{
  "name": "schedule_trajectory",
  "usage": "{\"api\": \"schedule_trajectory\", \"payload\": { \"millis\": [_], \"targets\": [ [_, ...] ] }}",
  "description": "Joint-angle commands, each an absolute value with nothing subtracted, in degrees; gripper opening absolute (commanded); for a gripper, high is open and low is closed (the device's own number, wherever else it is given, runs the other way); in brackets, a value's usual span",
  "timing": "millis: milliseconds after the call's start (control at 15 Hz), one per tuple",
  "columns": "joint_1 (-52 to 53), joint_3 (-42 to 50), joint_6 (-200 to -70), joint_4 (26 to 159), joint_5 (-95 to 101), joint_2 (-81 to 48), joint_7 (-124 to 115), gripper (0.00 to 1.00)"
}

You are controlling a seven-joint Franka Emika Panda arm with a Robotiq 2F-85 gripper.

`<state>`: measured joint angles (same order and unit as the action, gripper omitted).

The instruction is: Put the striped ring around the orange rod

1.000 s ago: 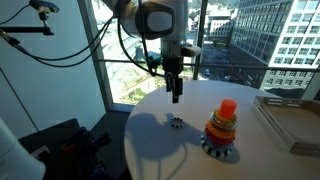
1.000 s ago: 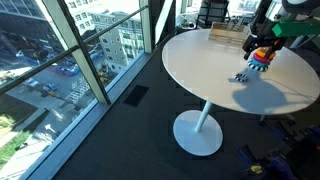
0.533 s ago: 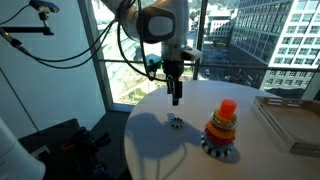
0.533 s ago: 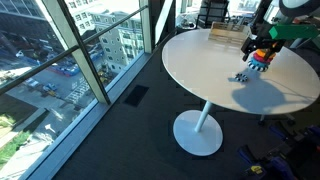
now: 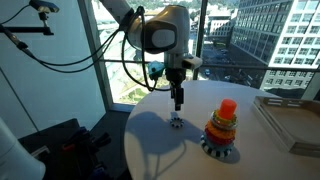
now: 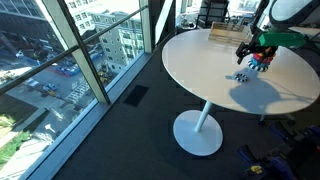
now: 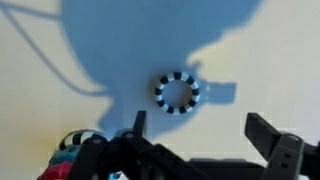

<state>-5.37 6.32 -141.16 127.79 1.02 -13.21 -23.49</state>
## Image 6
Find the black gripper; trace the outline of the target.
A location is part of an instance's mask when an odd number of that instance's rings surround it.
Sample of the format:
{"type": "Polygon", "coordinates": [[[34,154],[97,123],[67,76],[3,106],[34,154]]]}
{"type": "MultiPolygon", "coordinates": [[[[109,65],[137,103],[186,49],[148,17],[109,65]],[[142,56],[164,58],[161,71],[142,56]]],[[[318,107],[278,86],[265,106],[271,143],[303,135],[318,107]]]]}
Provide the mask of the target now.
{"type": "Polygon", "coordinates": [[[236,50],[237,64],[240,65],[243,58],[249,54],[260,54],[258,60],[269,63],[277,50],[277,46],[262,46],[258,40],[252,40],[250,43],[242,42],[236,50]]]}

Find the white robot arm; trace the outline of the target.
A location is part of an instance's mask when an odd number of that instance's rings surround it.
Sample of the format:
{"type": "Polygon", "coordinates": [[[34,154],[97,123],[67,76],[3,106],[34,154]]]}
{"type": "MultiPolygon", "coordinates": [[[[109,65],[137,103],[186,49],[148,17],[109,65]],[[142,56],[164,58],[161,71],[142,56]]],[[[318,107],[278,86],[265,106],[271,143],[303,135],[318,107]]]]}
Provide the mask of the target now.
{"type": "Polygon", "coordinates": [[[275,55],[279,46],[300,47],[310,38],[292,27],[318,23],[320,0],[262,0],[253,25],[253,37],[249,43],[242,42],[236,50],[237,63],[249,54],[261,54],[258,64],[275,55]]]}

